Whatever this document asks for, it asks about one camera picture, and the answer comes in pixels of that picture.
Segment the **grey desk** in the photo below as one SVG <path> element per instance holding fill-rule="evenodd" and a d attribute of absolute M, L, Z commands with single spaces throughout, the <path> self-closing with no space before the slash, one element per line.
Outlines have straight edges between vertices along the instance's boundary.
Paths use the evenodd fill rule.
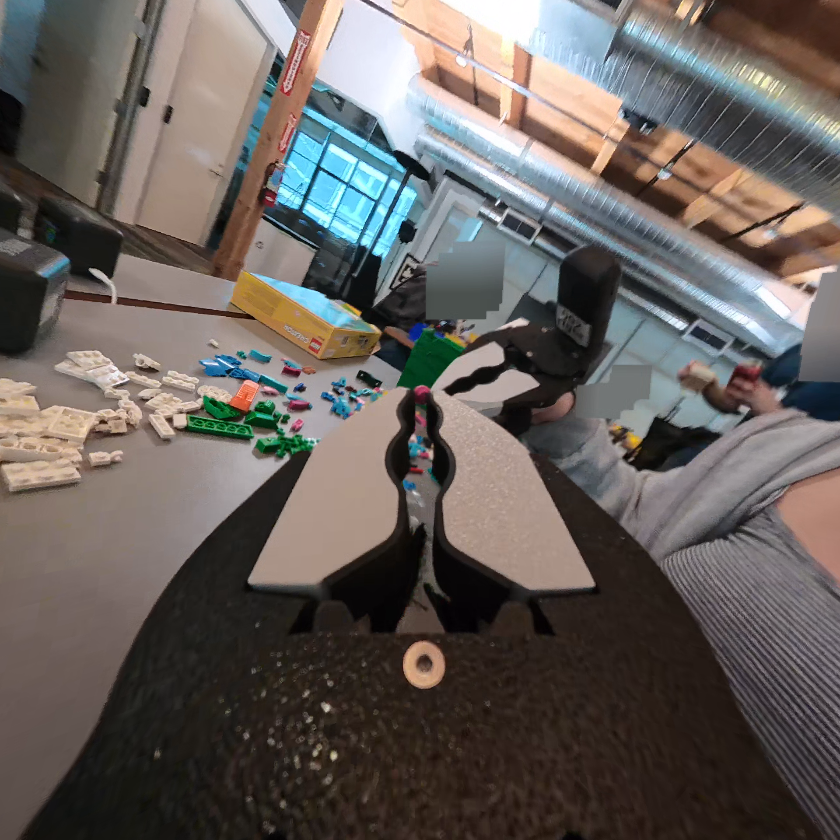
<path fill-rule="evenodd" d="M 30 351 L 2 354 L 1 374 L 36 385 L 41 406 L 95 410 L 99 389 L 55 371 L 73 350 L 121 370 L 144 353 L 163 371 L 200 375 L 209 340 L 223 354 L 256 349 L 312 364 L 324 387 L 362 367 L 387 387 L 378 359 L 311 360 L 252 319 L 65 302 Z M 278 470 L 253 445 L 200 434 L 160 440 L 147 420 L 111 448 L 123 461 L 84 468 L 74 486 L 1 500 L 1 834 L 17 838 L 76 759 L 145 617 L 192 552 Z"/>

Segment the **black patio heater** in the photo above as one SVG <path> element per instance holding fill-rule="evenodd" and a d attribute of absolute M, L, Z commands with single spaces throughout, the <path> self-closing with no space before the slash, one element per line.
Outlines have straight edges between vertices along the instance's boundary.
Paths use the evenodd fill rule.
<path fill-rule="evenodd" d="M 364 257 L 360 264 L 352 272 L 351 290 L 353 291 L 353 305 L 357 308 L 364 309 L 372 305 L 372 295 L 375 292 L 376 278 L 378 269 L 369 268 L 369 264 L 375 257 L 375 249 L 383 237 L 387 225 L 396 210 L 397 205 L 401 201 L 407 184 L 411 178 L 415 178 L 421 182 L 428 182 L 431 173 L 427 170 L 417 159 L 410 154 L 402 151 L 394 152 L 395 161 L 403 168 L 402 179 L 399 186 L 395 190 L 395 194 L 387 207 L 382 223 L 375 232 L 375 236 L 371 240 L 368 248 L 364 251 Z"/>

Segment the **white wall vent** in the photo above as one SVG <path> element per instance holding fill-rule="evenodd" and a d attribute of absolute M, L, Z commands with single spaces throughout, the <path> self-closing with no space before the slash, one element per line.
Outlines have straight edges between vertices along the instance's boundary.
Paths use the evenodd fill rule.
<path fill-rule="evenodd" d="M 500 231 L 517 241 L 531 246 L 542 231 L 541 223 L 527 217 L 511 207 L 507 207 L 497 222 Z"/>
<path fill-rule="evenodd" d="M 682 333 L 682 339 L 701 348 L 712 358 L 717 358 L 730 349 L 734 337 L 706 321 L 697 319 Z"/>

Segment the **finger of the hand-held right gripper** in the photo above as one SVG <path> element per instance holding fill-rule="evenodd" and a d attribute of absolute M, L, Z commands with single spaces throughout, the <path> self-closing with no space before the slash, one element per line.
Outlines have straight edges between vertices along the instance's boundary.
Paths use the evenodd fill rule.
<path fill-rule="evenodd" d="M 508 401 L 512 385 L 506 370 L 505 351 L 498 343 L 469 346 L 437 378 L 435 400 L 447 395 L 461 401 Z"/>

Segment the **white cabinet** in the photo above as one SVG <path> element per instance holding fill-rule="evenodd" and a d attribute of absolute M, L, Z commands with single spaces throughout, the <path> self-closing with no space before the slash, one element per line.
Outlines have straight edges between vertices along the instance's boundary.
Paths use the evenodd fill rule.
<path fill-rule="evenodd" d="M 263 216 L 248 249 L 244 270 L 302 286 L 317 252 L 317 246 L 288 231 L 273 218 Z"/>

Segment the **pile of white bricks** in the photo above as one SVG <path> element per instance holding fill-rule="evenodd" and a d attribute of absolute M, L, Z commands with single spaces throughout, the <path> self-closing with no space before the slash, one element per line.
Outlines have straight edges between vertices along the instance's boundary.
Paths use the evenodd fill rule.
<path fill-rule="evenodd" d="M 100 351 L 69 351 L 54 370 L 92 385 L 108 404 L 42 406 L 35 384 L 2 378 L 2 488 L 12 495 L 73 487 L 86 470 L 120 465 L 124 453 L 115 445 L 143 425 L 170 441 L 211 394 L 196 377 L 163 372 L 143 353 L 123 371 Z"/>

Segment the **white door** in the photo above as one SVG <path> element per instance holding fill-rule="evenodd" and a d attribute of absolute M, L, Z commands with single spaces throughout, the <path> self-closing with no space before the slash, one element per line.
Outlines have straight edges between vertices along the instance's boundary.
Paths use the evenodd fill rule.
<path fill-rule="evenodd" d="M 112 216 L 204 245 L 274 46 L 246 2 L 165 2 Z"/>

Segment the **pile of green bricks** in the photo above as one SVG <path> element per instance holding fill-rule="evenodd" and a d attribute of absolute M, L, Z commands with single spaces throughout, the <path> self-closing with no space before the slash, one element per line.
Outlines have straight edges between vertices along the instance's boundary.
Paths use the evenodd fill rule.
<path fill-rule="evenodd" d="M 291 421 L 289 414 L 276 410 L 273 402 L 258 402 L 255 408 L 239 413 L 232 405 L 203 397 L 203 415 L 184 413 L 172 419 L 182 431 L 207 437 L 252 443 L 258 455 L 278 459 L 307 454 L 320 440 L 301 431 L 302 421 Z"/>

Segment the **grey table with brown edge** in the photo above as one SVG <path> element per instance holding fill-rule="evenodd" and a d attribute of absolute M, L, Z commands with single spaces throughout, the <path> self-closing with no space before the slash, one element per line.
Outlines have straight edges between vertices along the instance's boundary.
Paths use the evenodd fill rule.
<path fill-rule="evenodd" d="M 233 282 L 189 269 L 123 254 L 112 284 L 120 305 L 250 319 L 231 302 Z"/>

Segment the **large window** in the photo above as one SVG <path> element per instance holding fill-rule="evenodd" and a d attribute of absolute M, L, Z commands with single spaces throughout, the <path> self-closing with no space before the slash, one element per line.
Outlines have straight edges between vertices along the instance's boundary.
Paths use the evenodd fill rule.
<path fill-rule="evenodd" d="M 338 126 L 305 119 L 297 131 L 275 208 L 300 212 L 328 233 L 386 256 L 417 200 L 392 154 Z"/>

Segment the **green plastic bin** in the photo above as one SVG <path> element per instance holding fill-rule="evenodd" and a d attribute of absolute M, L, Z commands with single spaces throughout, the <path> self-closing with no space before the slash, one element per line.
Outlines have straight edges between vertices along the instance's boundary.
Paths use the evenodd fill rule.
<path fill-rule="evenodd" d="M 467 348 L 467 343 L 450 333 L 426 327 L 418 334 L 407 358 L 398 387 L 432 388 L 441 374 Z"/>

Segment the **wide silver air duct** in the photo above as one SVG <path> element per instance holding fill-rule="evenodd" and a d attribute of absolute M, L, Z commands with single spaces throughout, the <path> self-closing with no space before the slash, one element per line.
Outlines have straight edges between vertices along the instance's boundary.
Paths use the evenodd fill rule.
<path fill-rule="evenodd" d="M 838 218 L 838 97 L 769 57 L 638 2 L 617 43 L 682 81 L 679 130 Z"/>

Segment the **yellow toy brick box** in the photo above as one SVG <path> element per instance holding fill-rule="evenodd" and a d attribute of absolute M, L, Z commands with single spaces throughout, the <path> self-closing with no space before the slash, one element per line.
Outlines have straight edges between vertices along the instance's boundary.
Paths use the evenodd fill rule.
<path fill-rule="evenodd" d="M 382 337 L 342 300 L 245 270 L 231 304 L 321 361 L 373 354 Z"/>

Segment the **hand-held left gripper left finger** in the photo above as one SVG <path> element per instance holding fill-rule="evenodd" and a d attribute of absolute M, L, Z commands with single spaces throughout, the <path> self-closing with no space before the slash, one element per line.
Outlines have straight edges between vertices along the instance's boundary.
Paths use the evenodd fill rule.
<path fill-rule="evenodd" d="M 316 444 L 248 575 L 257 594 L 324 603 L 398 632 L 421 577 L 426 529 L 408 509 L 415 397 L 396 387 Z"/>

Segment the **wooden post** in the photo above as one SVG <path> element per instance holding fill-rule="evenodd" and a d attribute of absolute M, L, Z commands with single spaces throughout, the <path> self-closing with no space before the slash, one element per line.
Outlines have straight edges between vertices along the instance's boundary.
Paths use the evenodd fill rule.
<path fill-rule="evenodd" d="M 214 256 L 214 277 L 235 281 L 244 268 L 266 207 L 269 180 L 273 175 L 282 176 L 288 149 L 343 5 L 343 1 L 308 1 L 302 10 L 276 92 Z"/>

